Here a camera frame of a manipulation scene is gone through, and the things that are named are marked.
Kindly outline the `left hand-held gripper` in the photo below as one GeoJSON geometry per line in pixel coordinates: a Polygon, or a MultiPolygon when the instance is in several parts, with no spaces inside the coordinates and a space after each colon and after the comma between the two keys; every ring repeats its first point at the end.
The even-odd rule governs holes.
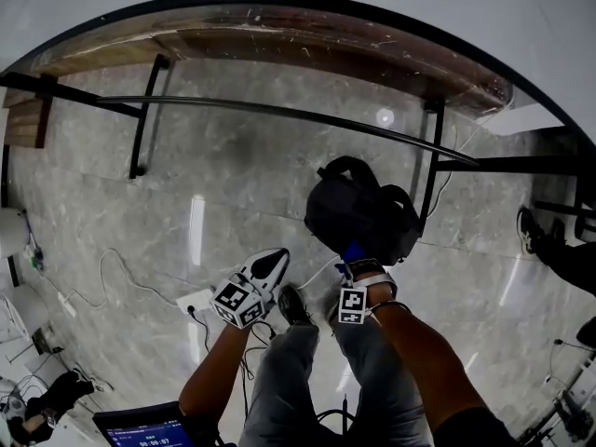
{"type": "Polygon", "coordinates": [[[241,330],[264,318],[274,306],[274,289],[282,281],[290,258],[290,252],[281,248],[249,256],[239,271],[217,286],[210,301],[213,311],[241,330]]]}

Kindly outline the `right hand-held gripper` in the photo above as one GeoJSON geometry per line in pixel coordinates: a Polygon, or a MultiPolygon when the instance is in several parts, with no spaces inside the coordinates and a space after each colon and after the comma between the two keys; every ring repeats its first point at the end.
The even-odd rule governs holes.
{"type": "Polygon", "coordinates": [[[391,289],[392,299],[397,295],[397,284],[385,268],[373,258],[344,263],[345,282],[340,291],[338,321],[344,324],[363,324],[372,313],[369,302],[369,288],[387,285],[391,289]]]}

